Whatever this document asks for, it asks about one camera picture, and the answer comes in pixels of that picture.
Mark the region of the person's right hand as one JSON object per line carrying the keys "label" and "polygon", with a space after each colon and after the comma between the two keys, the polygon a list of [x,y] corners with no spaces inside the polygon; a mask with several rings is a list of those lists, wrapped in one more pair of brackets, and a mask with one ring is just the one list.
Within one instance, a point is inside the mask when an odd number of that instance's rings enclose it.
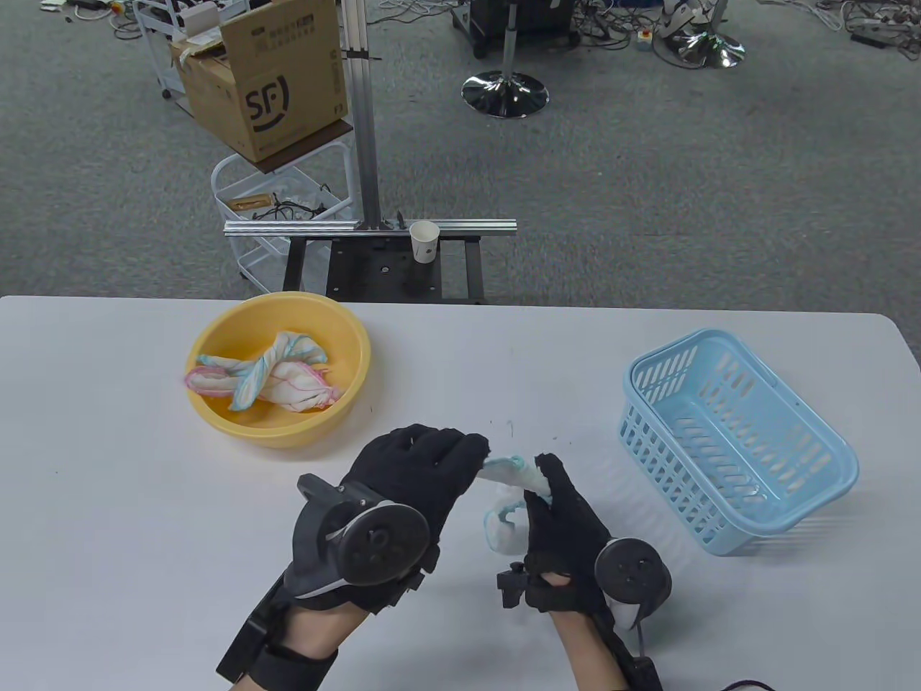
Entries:
{"label": "person's right hand", "polygon": [[596,558],[612,534],[573,486],[558,457],[540,454],[535,463],[548,481],[550,500],[525,493],[529,520],[525,601],[542,613],[583,613],[613,625],[595,575]]}

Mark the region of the person's left hand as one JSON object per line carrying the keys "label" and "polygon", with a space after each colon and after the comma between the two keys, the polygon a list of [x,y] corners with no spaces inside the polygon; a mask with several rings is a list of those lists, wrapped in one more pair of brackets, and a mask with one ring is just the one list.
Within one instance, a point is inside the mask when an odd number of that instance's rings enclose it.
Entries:
{"label": "person's left hand", "polygon": [[304,474],[283,590],[298,608],[379,613],[417,590],[440,536],[490,452],[487,439],[414,424],[379,435],[335,484]]}

